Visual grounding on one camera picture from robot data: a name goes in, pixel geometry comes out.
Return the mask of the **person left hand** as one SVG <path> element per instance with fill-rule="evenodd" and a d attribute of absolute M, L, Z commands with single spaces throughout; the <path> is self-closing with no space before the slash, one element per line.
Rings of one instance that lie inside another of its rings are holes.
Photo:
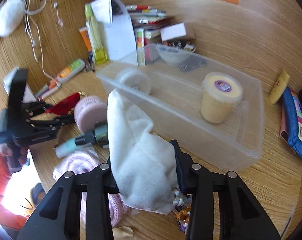
<path fill-rule="evenodd" d="M 26 163 L 28 150 L 29 150 L 29 146 L 20 149 L 20 155 L 18 158 L 20 165 L 24 165 Z M 9 146 L 7 146 L 7 144 L 0 144 L 1 157 L 6 158 L 12 155 L 13 155 L 13 151 L 11 148 L 9 148 Z"/>

